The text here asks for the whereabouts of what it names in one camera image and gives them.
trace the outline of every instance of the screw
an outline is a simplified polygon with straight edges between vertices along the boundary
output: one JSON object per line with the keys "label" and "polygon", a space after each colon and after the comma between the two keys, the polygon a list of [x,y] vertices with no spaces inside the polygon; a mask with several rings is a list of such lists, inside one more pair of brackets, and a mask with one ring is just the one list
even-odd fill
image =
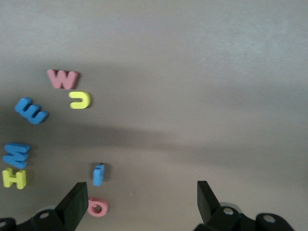
{"label": "screw", "polygon": [[233,215],[233,214],[234,214],[233,210],[230,209],[230,208],[225,208],[225,209],[223,210],[223,212],[224,212],[225,214],[227,214],[227,215]]}
{"label": "screw", "polygon": [[263,219],[265,221],[267,221],[268,223],[275,223],[276,222],[275,218],[273,218],[271,215],[264,215]]}

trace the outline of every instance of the pink letter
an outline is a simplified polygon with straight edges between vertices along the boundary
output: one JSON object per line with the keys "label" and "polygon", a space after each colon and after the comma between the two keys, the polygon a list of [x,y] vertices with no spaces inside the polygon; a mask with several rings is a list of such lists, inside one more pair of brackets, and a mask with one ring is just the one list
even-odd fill
{"label": "pink letter", "polygon": [[94,217],[103,217],[108,211],[108,203],[100,198],[89,197],[88,213]]}
{"label": "pink letter", "polygon": [[51,69],[47,71],[47,75],[52,86],[56,89],[72,89],[78,80],[78,72],[75,71],[66,72]]}

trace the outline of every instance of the foam letter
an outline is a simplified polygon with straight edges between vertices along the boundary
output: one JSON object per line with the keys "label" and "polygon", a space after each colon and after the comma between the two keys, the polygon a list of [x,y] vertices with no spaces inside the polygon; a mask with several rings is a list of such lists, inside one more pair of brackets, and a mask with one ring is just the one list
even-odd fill
{"label": "foam letter", "polygon": [[4,149],[8,152],[8,154],[3,157],[4,162],[19,169],[23,169],[27,166],[27,162],[25,160],[29,157],[27,153],[30,149],[29,145],[9,143],[4,146]]}
{"label": "foam letter", "polygon": [[89,197],[88,213],[94,217],[103,217],[108,212],[108,203],[100,198]]}
{"label": "foam letter", "polygon": [[79,74],[75,71],[66,72],[51,69],[47,71],[47,75],[54,88],[64,88],[68,90],[74,88]]}
{"label": "foam letter", "polygon": [[104,180],[104,171],[105,166],[104,164],[99,164],[95,167],[93,171],[93,185],[100,186]]}
{"label": "foam letter", "polygon": [[16,172],[16,175],[13,174],[13,171],[10,167],[2,171],[3,176],[3,185],[5,188],[10,188],[13,183],[16,183],[18,189],[23,189],[26,183],[26,171],[19,170]]}
{"label": "foam letter", "polygon": [[18,112],[22,117],[26,118],[30,123],[39,124],[47,118],[48,112],[39,111],[40,106],[37,104],[31,105],[31,103],[31,98],[21,98],[21,100],[15,106],[15,111]]}
{"label": "foam letter", "polygon": [[72,102],[70,104],[70,107],[73,109],[85,109],[91,103],[90,94],[85,91],[72,91],[68,96],[73,99],[81,99],[80,102]]}

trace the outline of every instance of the gray surface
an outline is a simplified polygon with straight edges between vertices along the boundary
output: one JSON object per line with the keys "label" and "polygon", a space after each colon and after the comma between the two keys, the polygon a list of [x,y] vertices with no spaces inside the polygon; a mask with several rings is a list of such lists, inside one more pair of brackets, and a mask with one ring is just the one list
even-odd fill
{"label": "gray surface", "polygon": [[[0,217],[22,222],[86,180],[110,211],[78,231],[189,231],[207,180],[249,217],[306,231],[307,13],[306,0],[2,0],[0,145],[32,150],[26,188],[0,188]],[[92,107],[70,109],[50,68],[80,72]],[[13,111],[25,96],[44,124]]]}

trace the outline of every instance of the pink letter w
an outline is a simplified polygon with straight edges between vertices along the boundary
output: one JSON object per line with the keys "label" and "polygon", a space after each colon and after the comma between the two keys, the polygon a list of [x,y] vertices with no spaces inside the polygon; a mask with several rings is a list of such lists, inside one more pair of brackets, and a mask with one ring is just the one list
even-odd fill
{"label": "pink letter w", "polygon": [[72,89],[78,80],[78,72],[48,70],[47,75],[54,88]]}

